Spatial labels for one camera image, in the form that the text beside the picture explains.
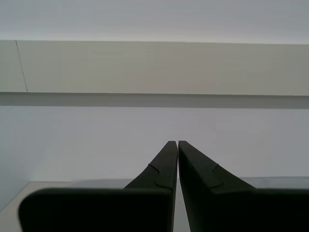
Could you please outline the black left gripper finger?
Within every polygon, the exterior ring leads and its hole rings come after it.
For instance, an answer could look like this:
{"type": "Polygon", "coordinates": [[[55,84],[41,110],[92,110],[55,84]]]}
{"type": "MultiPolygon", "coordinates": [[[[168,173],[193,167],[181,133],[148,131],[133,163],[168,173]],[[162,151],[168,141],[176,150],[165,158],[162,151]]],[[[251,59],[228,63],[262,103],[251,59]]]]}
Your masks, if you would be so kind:
{"type": "Polygon", "coordinates": [[[19,205],[24,232],[171,232],[178,148],[169,141],[121,189],[45,188],[19,205]]]}
{"type": "Polygon", "coordinates": [[[255,188],[186,141],[179,141],[178,150],[180,183],[191,231],[308,231],[308,190],[255,188]]]}

